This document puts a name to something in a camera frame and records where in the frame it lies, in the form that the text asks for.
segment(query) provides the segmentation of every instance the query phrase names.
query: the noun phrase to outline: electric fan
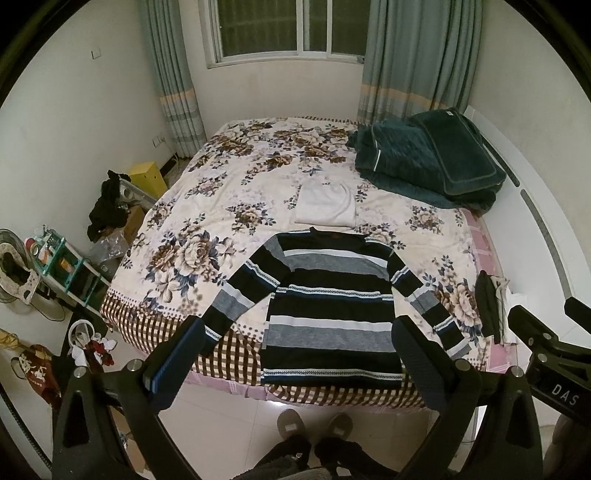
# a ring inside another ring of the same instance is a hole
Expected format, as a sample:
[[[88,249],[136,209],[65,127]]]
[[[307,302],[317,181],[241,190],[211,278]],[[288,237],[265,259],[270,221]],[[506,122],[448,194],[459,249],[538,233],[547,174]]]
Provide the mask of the electric fan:
[[[29,305],[40,280],[21,239],[0,229],[0,303],[19,299]]]

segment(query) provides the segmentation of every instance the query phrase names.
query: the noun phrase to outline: black pants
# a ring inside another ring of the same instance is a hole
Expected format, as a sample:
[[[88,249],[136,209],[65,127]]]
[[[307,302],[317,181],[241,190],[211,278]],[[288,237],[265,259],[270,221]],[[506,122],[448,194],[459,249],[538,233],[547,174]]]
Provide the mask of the black pants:
[[[291,455],[302,471],[308,468],[311,450],[312,445],[305,437],[295,435],[275,445],[257,466]],[[338,466],[346,468],[356,478],[393,478],[398,475],[398,472],[372,459],[358,443],[346,442],[340,438],[322,439],[314,448],[314,454],[320,460],[320,464],[334,475]]]

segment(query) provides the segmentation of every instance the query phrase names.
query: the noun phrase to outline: slippers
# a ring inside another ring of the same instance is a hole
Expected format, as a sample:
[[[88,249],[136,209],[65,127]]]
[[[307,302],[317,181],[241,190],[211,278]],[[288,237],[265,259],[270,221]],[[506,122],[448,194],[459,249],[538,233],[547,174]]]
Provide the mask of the slippers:
[[[333,418],[324,434],[325,437],[336,437],[346,440],[353,431],[353,420],[346,413],[339,413]]]
[[[284,440],[294,435],[306,436],[306,426],[300,415],[293,408],[282,411],[279,417],[277,417],[277,430],[279,430],[279,435]]]

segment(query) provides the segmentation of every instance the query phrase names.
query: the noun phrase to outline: person's legs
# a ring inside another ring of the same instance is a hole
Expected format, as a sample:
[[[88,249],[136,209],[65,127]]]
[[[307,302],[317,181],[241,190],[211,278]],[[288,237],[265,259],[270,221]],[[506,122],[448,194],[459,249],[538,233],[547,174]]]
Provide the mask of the person's legs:
[[[337,466],[341,466],[353,475],[358,473],[363,476],[386,478],[398,475],[398,472],[376,462],[358,443],[347,442],[346,439],[352,430],[353,421],[345,413],[338,415],[330,422],[324,438],[314,448],[314,454],[322,466],[333,473],[336,473]]]
[[[307,469],[312,445],[306,438],[306,427],[298,413],[291,408],[281,412],[277,418],[277,429],[284,439],[283,442],[275,445],[256,466],[289,455],[295,460],[299,470]]]
[[[355,473],[386,478],[398,475],[397,471],[391,470],[371,458],[358,443],[347,442],[340,438],[323,438],[316,444],[314,454],[320,460],[320,464],[329,470],[341,466],[349,470],[353,476]]]
[[[296,461],[300,470],[305,470],[308,467],[308,460],[310,459],[311,450],[312,445],[308,439],[302,435],[294,435],[289,437],[287,440],[283,440],[283,442],[279,442],[277,445],[275,445],[269,451],[269,453],[261,458],[256,466],[263,465],[289,455]]]

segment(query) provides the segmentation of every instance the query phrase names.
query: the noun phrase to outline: striped sweater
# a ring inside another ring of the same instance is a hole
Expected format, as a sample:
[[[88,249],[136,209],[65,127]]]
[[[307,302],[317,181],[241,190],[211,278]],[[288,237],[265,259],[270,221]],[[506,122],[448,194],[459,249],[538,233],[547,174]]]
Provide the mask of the striped sweater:
[[[261,354],[264,384],[397,388],[394,286],[451,358],[469,351],[457,320],[388,245],[310,229],[278,233],[224,284],[203,314],[208,355],[240,315],[271,294]]]

